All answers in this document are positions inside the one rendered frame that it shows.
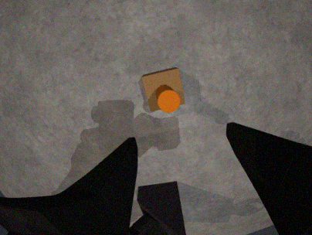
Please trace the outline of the brown square block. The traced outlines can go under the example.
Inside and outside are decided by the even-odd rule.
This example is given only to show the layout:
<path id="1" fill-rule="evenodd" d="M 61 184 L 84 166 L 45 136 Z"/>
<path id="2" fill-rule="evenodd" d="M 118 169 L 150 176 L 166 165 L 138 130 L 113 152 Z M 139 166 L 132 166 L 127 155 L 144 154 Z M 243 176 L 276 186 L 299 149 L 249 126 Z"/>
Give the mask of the brown square block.
<path id="1" fill-rule="evenodd" d="M 141 77 L 146 90 L 147 99 L 151 111 L 161 111 L 156 92 L 161 86 L 169 86 L 180 97 L 180 105 L 185 104 L 183 87 L 181 86 L 180 70 L 177 67 L 169 68 L 169 70 L 158 71 L 158 73 L 146 73 Z M 180 106 L 179 105 L 179 106 Z"/>

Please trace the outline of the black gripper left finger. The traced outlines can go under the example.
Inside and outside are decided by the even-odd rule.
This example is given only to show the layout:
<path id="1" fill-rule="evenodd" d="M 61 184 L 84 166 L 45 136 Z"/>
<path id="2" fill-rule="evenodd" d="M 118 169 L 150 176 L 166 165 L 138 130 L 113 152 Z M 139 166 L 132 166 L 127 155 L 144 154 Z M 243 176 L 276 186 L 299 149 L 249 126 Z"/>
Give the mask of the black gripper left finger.
<path id="1" fill-rule="evenodd" d="M 137 140 L 129 137 L 57 195 L 0 196 L 0 226 L 27 235 L 128 235 L 136 182 Z"/>

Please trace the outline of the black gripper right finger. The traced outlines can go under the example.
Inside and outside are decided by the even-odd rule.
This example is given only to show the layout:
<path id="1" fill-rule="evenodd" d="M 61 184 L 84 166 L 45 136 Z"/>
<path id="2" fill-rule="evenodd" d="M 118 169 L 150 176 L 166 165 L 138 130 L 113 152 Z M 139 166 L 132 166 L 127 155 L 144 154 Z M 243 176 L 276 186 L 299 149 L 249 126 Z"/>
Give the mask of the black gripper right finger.
<path id="1" fill-rule="evenodd" d="M 279 235 L 310 235 L 312 146 L 242 124 L 227 124 L 227 139 Z"/>

